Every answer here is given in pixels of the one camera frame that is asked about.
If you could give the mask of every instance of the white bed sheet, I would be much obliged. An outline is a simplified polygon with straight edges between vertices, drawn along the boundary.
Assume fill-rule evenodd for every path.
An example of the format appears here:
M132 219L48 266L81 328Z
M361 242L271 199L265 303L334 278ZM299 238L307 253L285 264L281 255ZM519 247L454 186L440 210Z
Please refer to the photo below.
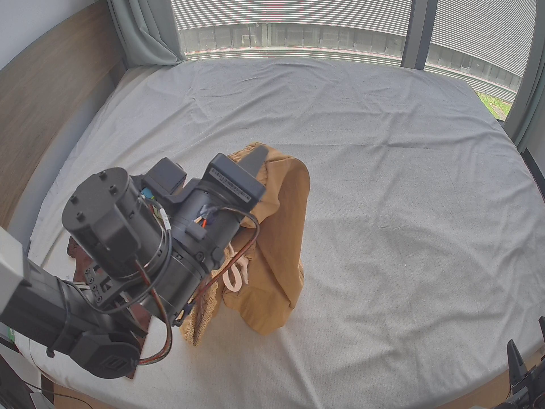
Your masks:
M72 277L60 215L90 174L142 174L168 156L200 177L217 152L253 141L311 175L305 287L286 326L263 337L222 306L201 347L175 329L167 359L132 381L18 335L25 356L119 408L405 408L501 373L510 338L523 354L541 344L545 204L471 88L420 71L313 59L132 70L44 201L31 258ZM164 337L154 320L144 354Z

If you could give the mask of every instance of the building exterior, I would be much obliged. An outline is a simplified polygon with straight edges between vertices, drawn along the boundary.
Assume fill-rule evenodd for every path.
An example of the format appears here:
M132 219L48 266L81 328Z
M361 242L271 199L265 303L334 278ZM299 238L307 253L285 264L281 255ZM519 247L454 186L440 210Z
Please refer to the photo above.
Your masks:
M188 58L313 56L399 65L412 0L172 0ZM439 0L426 70L512 101L536 0Z

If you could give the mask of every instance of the wrinkled sheet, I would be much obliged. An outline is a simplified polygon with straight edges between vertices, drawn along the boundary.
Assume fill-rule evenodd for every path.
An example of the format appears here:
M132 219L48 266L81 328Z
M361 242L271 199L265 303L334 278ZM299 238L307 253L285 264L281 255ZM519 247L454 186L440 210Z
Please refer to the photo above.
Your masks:
M541 345L545 204L515 147L461 80L314 59L225 59L130 71L45 199L30 256L70 278L60 216L90 174L168 156L200 177L261 141L303 160L305 287L267 337L222 306L194 348L106 380L18 335L61 385L119 408L432 407ZM153 320L145 355L163 344Z

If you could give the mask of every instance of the barcode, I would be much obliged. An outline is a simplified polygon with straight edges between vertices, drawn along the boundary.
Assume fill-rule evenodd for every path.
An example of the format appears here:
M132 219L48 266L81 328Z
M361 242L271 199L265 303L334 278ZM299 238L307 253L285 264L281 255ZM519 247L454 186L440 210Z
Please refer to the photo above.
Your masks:
M233 192L233 194L238 196L241 200L245 201L246 203L252 200L252 197L250 197L248 194L242 191L241 188L237 187L232 181L230 181L227 177L225 177L222 173L220 173L214 167L210 168L210 175L214 177L217 181L219 181L224 187L230 189Z

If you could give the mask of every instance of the curtain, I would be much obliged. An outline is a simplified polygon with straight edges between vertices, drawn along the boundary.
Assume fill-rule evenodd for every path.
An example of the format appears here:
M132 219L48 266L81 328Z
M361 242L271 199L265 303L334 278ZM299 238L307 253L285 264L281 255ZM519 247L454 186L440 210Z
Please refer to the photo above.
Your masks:
M536 1L536 22L528 63L504 130L524 152L528 139L545 120L545 0Z
M171 0L108 0L117 34L135 65L176 65L180 48Z

